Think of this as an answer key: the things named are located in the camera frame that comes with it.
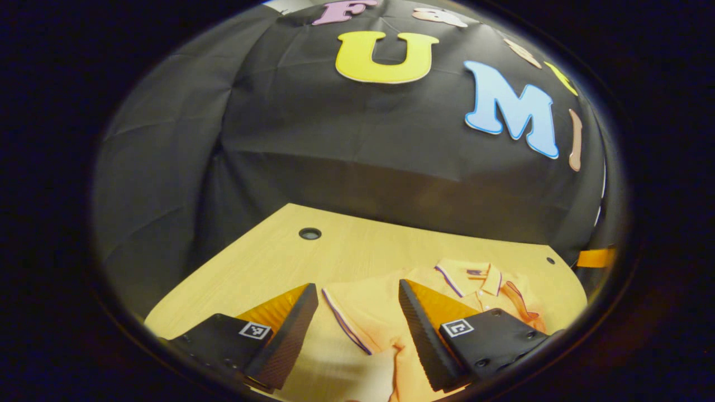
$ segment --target wooden table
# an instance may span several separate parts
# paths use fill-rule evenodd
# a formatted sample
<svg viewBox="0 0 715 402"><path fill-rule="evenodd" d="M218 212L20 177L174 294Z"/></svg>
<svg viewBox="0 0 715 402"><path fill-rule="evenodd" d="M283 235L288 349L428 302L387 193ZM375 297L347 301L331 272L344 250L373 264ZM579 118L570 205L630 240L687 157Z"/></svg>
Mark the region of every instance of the wooden table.
<svg viewBox="0 0 715 402"><path fill-rule="evenodd" d="M315 227L316 240L298 232ZM145 324L173 339L211 314L236 316L298 285L318 290L401 268L431 269L441 258L491 262L527 275L550 332L586 307L586 294L547 245L450 235L287 204L181 282ZM546 258L552 258L551 264ZM322 297L295 367L274 398L287 401L387 401L393 355L367 356L343 333Z"/></svg>

